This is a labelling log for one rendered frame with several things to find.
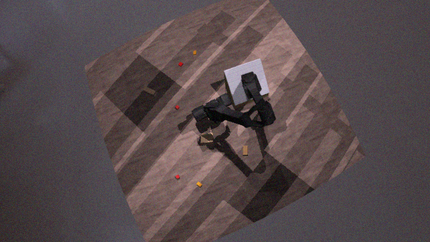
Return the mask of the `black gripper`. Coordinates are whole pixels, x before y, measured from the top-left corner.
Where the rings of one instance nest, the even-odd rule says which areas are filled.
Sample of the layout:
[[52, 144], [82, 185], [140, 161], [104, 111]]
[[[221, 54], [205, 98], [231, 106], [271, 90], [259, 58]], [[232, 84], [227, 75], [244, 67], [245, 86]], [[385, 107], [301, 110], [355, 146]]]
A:
[[223, 99], [223, 101], [224, 101], [224, 103], [225, 103], [225, 106], [226, 106], [226, 107], [232, 104], [232, 102], [231, 102], [231, 100], [230, 100], [230, 98], [229, 98], [229, 96], [228, 96], [228, 94], [227, 94], [227, 93], [225, 93], [225, 94], [221, 95], [220, 97], [217, 97], [217, 98], [216, 98], [216, 100], [217, 100], [217, 99], [220, 99], [220, 98], [222, 98], [222, 99]]

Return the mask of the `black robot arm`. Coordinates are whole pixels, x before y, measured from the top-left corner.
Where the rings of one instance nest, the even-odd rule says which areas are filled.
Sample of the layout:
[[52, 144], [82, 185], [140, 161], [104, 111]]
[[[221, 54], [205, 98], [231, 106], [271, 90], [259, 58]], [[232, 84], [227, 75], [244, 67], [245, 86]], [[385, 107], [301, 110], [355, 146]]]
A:
[[[275, 120], [275, 115], [273, 113], [273, 108], [268, 101], [264, 101], [260, 91], [262, 90], [257, 75], [253, 71], [241, 75], [241, 81], [243, 84], [243, 89], [245, 90], [246, 96], [253, 99], [256, 103], [248, 112], [239, 112], [236, 110], [228, 109], [222, 98], [213, 99], [208, 102], [205, 106], [200, 106], [192, 110], [192, 114], [196, 119], [196, 122], [209, 117], [210, 121], [214, 121], [219, 124], [225, 120], [229, 122], [234, 122], [240, 124], [245, 128], [254, 126], [262, 128], [264, 126], [269, 126], [273, 124]], [[260, 121], [251, 120], [250, 115], [258, 111], [261, 118]]]

